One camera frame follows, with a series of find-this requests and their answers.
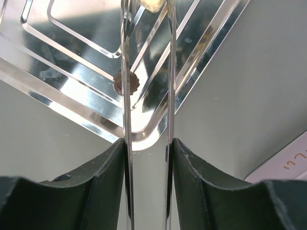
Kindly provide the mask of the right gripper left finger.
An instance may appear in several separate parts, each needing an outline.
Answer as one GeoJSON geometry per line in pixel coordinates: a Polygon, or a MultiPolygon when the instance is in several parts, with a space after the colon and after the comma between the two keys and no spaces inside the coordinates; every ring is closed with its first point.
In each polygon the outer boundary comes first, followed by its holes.
{"type": "Polygon", "coordinates": [[[124,175],[124,141],[52,181],[0,178],[3,230],[115,230],[124,175]]]}

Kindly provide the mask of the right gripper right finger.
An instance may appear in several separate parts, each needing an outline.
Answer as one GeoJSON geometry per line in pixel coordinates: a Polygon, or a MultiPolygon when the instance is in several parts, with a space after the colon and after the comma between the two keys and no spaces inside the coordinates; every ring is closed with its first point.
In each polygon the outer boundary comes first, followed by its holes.
{"type": "Polygon", "coordinates": [[[183,230],[304,230],[307,183],[252,184],[224,173],[174,139],[174,182],[183,230]]]}

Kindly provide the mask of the white round chocolate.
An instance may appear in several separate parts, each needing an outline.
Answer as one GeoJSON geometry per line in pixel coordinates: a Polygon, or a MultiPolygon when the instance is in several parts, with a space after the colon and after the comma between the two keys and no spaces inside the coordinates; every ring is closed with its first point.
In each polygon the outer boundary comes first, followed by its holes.
{"type": "Polygon", "coordinates": [[[140,5],[152,13],[158,12],[164,4],[164,0],[139,0],[140,5]]]}

